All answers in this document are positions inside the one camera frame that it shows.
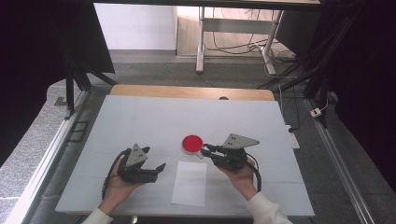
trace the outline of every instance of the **metal bar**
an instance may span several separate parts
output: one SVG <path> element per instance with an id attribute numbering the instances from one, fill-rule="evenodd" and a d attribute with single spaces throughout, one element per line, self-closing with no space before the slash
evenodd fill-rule
<path id="1" fill-rule="evenodd" d="M 105 83 L 107 83 L 110 86 L 115 86 L 117 84 L 119 84 L 118 82 L 116 82 L 115 80 L 107 77 L 105 74 L 100 73 L 100 72 L 96 72 L 93 69 L 91 69 L 87 64 L 81 64 L 80 65 L 85 71 L 93 74 L 94 76 L 100 78 L 101 80 L 103 80 Z"/>
<path id="2" fill-rule="evenodd" d="M 86 96 L 86 92 L 82 91 L 76 101 L 76 105 L 78 107 L 81 107 L 80 105 L 84 103 Z M 6 224 L 22 224 L 22 222 L 25 220 L 32 206 L 32 203 L 41 187 L 41 184 L 47 176 L 47 173 L 49 172 L 52 163 L 58 155 L 58 152 L 64 140 L 66 139 L 66 136 L 70 132 L 73 123 L 76 121 L 76 117 L 77 114 L 74 114 L 70 119 L 65 119 L 62 122 L 58 132 L 55 134 L 54 138 L 49 144 L 49 148 L 44 154 L 43 159 L 37 165 L 37 168 L 35 169 L 32 178 L 27 184 L 20 199 L 12 209 L 11 214 L 8 216 Z"/>
<path id="3" fill-rule="evenodd" d="M 310 104 L 309 100 L 305 100 L 305 105 L 308 111 L 311 111 L 313 106 Z M 332 163 L 337 171 L 340 179 L 346 189 L 346 193 L 349 195 L 350 200 L 355 207 L 356 213 L 361 220 L 362 224 L 375 224 L 375 220 L 371 215 L 369 207 L 367 206 L 366 201 L 364 201 L 361 191 L 355 184 L 347 166 L 337 148 L 334 141 L 332 140 L 332 136 L 330 135 L 327 129 L 324 129 L 320 122 L 317 119 L 314 119 L 315 125 L 318 129 L 320 137 L 329 152 L 330 158 L 332 159 Z"/>
<path id="4" fill-rule="evenodd" d="M 66 66 L 66 102 L 67 110 L 65 119 L 70 119 L 74 114 L 74 80 L 72 66 Z"/>
<path id="5" fill-rule="evenodd" d="M 356 6 L 360 0 L 338 4 L 327 2 L 320 4 L 316 1 L 306 3 L 282 2 L 282 1 L 257 1 L 257 0 L 55 0 L 55 2 L 79 2 L 79 3 L 112 3 L 133 5 L 156 5 L 156 6 L 185 6 L 185 7 L 233 7 L 255 8 L 274 10 L 301 10 L 301 11 L 334 11 L 337 8 L 350 9 Z"/>
<path id="6" fill-rule="evenodd" d="M 201 74 L 204 72 L 204 22 L 205 7 L 199 7 L 199 43 L 197 52 L 197 65 L 195 72 Z"/>
<path id="7" fill-rule="evenodd" d="M 272 21 L 206 18 L 204 32 L 269 35 L 272 26 Z"/>
<path id="8" fill-rule="evenodd" d="M 272 30 L 268 36 L 267 44 L 265 45 L 264 55 L 266 55 L 266 56 L 268 56 L 270 54 L 270 49 L 271 49 L 272 43 L 274 41 L 277 26 L 279 25 L 279 21 L 280 21 L 280 18 L 282 17 L 282 14 L 283 14 L 283 11 L 279 11 L 277 13 L 276 19 L 273 22 Z"/>
<path id="9" fill-rule="evenodd" d="M 275 68 L 271 62 L 271 57 L 270 57 L 270 49 L 272 46 L 272 43 L 274 41 L 275 33 L 277 30 L 277 26 L 279 25 L 280 18 L 282 16 L 283 11 L 279 11 L 277 13 L 276 19 L 273 21 L 271 32 L 268 35 L 268 40 L 267 43 L 265 44 L 265 48 L 262 49 L 262 57 L 264 58 L 265 66 L 268 70 L 268 75 L 269 76 L 274 76 L 276 74 Z"/>

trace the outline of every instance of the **wooden board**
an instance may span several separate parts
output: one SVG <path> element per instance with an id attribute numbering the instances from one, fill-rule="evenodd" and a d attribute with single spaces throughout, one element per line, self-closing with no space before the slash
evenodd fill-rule
<path id="1" fill-rule="evenodd" d="M 246 90 L 225 88 L 198 88 L 174 86 L 116 85 L 110 95 L 152 96 L 169 98 L 219 99 L 274 101 L 274 95 L 268 90 Z"/>

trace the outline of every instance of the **white table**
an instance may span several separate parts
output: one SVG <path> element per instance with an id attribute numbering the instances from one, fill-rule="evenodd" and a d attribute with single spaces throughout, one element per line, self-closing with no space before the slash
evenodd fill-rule
<path id="1" fill-rule="evenodd" d="M 259 140 L 247 147 L 260 165 L 262 191 L 281 204 L 287 216 L 313 216 L 300 169 L 277 102 L 219 101 L 136 96 L 107 96 L 56 211 L 89 214 L 101 202 L 101 187 L 116 156 L 134 143 L 151 147 L 143 168 L 166 167 L 115 215 L 163 217 L 250 217 L 246 200 L 209 158 L 182 150 L 189 134 L 221 145 L 230 133 Z M 206 163 L 205 206 L 172 203 L 179 161 Z"/>

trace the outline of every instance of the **gray floor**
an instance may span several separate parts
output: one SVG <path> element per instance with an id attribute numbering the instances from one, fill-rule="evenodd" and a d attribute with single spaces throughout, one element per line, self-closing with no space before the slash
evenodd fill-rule
<path id="1" fill-rule="evenodd" d="M 195 74 L 194 59 L 175 58 L 167 53 L 152 55 L 153 52 L 111 51 L 116 75 L 109 75 L 123 84 L 198 86 L 221 88 L 255 89 L 268 81 L 260 60 L 205 59 L 205 71 Z M 276 66 L 278 72 L 285 64 Z M 25 223 L 80 223 L 84 216 L 69 216 L 54 211 L 64 187 L 71 175 L 78 156 L 83 149 L 100 106 L 110 88 L 98 78 L 91 77 L 95 88 L 79 109 L 78 121 L 60 155 L 51 168 L 45 183 L 35 199 Z M 283 92 L 282 103 L 285 120 L 295 131 L 300 149 L 295 150 L 304 182 L 316 215 L 310 218 L 291 217 L 293 223 L 361 223 L 336 173 L 328 152 L 310 117 L 304 99 L 299 97 L 304 85 L 296 87 L 297 97 L 292 90 Z M 4 223 L 15 202 L 21 196 L 30 176 L 47 149 L 64 117 L 65 106 L 55 103 L 64 97 L 64 82 L 49 88 L 48 101 L 29 132 L 23 137 L 14 154 L 0 169 L 0 222 Z M 368 203 L 376 223 L 396 223 L 396 196 L 368 158 L 359 143 L 351 136 L 333 112 L 333 103 L 328 106 L 329 131 L 346 161 L 364 199 Z M 129 217 L 117 217 L 114 223 L 130 223 Z M 141 218 L 138 223 L 202 223 L 202 219 Z M 213 220 L 205 223 L 251 223 L 251 220 Z"/>

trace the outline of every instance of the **red plate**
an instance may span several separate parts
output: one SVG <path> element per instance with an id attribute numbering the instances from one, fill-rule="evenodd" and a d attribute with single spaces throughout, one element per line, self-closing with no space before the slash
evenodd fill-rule
<path id="1" fill-rule="evenodd" d="M 189 135 L 183 139 L 183 147 L 187 153 L 196 153 L 202 147 L 203 141 L 197 135 Z"/>

